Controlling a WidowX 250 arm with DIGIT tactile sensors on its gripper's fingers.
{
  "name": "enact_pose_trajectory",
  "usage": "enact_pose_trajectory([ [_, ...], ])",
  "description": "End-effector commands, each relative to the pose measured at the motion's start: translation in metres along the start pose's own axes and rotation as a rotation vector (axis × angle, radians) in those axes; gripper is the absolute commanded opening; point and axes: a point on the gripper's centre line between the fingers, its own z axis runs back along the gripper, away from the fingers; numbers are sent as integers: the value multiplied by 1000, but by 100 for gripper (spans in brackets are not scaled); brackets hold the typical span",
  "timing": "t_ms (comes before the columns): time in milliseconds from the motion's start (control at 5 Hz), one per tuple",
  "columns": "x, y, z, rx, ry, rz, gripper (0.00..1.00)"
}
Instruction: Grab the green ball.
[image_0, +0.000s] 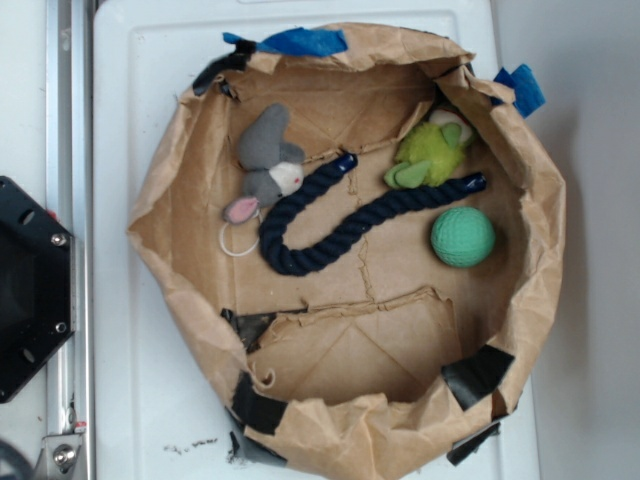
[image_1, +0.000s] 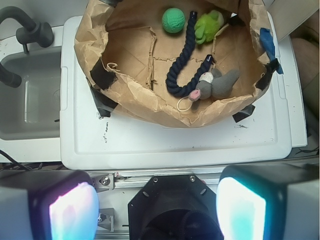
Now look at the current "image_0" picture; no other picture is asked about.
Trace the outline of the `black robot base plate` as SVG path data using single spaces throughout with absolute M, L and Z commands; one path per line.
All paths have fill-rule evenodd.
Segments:
M 1 178 L 1 402 L 10 402 L 72 336 L 73 236 Z

